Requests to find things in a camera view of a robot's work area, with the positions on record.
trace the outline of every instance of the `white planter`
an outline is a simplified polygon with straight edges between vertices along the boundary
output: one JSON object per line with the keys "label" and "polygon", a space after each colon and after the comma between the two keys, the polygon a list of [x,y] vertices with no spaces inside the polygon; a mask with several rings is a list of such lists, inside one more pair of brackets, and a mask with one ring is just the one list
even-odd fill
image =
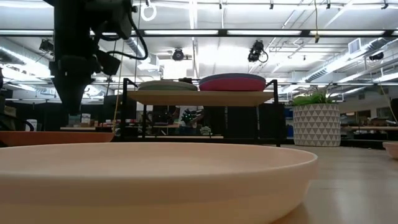
{"label": "white planter", "polygon": [[340,145],[340,111],[335,104],[294,108],[294,144],[297,146]]}

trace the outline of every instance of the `duct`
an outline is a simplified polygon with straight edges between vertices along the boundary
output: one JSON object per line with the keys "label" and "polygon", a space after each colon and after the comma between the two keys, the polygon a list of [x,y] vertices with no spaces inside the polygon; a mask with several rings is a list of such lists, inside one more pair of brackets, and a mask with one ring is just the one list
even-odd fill
{"label": "duct", "polygon": [[0,44],[0,49],[2,49],[2,51],[12,52],[12,53],[21,55],[21,56],[23,56],[23,57],[25,57],[27,59],[32,60],[33,62],[37,61],[37,63],[41,63],[42,65],[45,65],[45,66],[48,66],[48,64],[49,64],[49,60],[47,60],[45,57],[41,58],[40,55],[38,55],[38,54],[36,54],[36,53],[26,49],[26,48],[21,47],[18,44],[15,44],[14,42],[8,40],[5,37],[0,37],[0,43],[1,43]]}
{"label": "duct", "polygon": [[[312,82],[317,78],[327,75],[335,70],[344,67],[352,62],[354,59],[360,57],[367,57],[380,51],[382,47],[386,47],[390,43],[394,42],[395,38],[378,38],[378,39],[361,39],[361,48],[358,52],[350,54],[348,50],[338,54],[337,56],[327,60],[321,67],[315,68],[308,72],[308,74],[303,77],[298,82]],[[298,88],[295,85],[287,86],[281,89],[281,93],[288,93],[292,90]]]}
{"label": "duct", "polygon": [[[131,48],[137,57],[145,56],[144,49],[132,37],[124,40],[124,42]],[[148,58],[143,61],[138,61],[137,66],[139,70],[156,70],[159,71],[159,58],[154,54],[149,54]]]}
{"label": "duct", "polygon": [[18,64],[18,65],[24,65],[25,62],[20,60],[19,58],[13,56],[12,54],[8,53],[5,49],[0,47],[0,63],[7,64]]}
{"label": "duct", "polygon": [[[392,60],[390,60],[390,61],[388,61],[388,62],[384,62],[384,63],[381,63],[381,64],[379,64],[379,65],[375,65],[374,67],[368,68],[367,70],[364,70],[364,71],[362,71],[362,72],[359,72],[359,73],[357,73],[357,74],[354,74],[354,78],[353,78],[353,79],[359,78],[359,77],[361,77],[361,76],[363,76],[363,75],[367,75],[367,74],[369,74],[369,73],[371,73],[371,72],[373,72],[373,71],[375,71],[375,70],[379,70],[379,69],[381,69],[381,68],[384,68],[384,67],[386,67],[386,66],[395,64],[395,63],[397,63],[397,62],[398,62],[398,58],[395,58],[395,59],[392,59]],[[348,77],[346,77],[346,78],[344,78],[344,79],[342,79],[342,80],[339,80],[338,82],[346,82],[346,80],[347,80],[349,77],[351,77],[351,76],[348,76]]]}

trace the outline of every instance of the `wooden shelf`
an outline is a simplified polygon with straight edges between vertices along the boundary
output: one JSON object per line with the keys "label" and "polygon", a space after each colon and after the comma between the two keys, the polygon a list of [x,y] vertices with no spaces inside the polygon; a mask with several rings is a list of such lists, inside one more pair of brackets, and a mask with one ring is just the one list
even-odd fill
{"label": "wooden shelf", "polygon": [[224,139],[224,136],[145,136],[145,138],[164,138],[164,139]]}
{"label": "wooden shelf", "polygon": [[258,106],[274,97],[260,91],[129,91],[128,97],[144,105]]}
{"label": "wooden shelf", "polygon": [[345,131],[356,131],[356,130],[361,130],[361,131],[398,131],[398,127],[388,127],[388,126],[363,126],[363,127],[357,127],[357,126],[347,126],[347,127],[341,127]]}

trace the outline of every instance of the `rack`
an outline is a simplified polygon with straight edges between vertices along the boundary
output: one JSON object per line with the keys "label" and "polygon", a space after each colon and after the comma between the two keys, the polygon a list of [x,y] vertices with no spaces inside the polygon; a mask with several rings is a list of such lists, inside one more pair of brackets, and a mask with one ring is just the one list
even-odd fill
{"label": "rack", "polygon": [[[258,105],[274,99],[275,110],[278,101],[278,81],[272,80],[266,86],[273,85],[274,92],[260,91],[171,91],[171,90],[142,90],[127,91],[127,85],[133,84],[128,78],[123,79],[122,112],[121,112],[121,140],[124,141],[124,128],[126,125],[127,98],[140,102],[144,105],[142,122],[142,139],[146,137],[146,114],[147,105],[187,105],[187,106],[248,106],[256,108],[257,123],[254,127],[254,140],[259,139],[259,114]],[[275,131],[276,145],[280,147],[282,139],[281,126]]]}

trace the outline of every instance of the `beige plate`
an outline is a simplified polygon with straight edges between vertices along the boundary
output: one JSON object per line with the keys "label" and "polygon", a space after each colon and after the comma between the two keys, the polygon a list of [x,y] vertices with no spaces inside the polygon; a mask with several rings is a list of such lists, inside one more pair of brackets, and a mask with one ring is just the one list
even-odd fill
{"label": "beige plate", "polygon": [[265,146],[101,143],[0,149],[2,223],[269,223],[317,156]]}

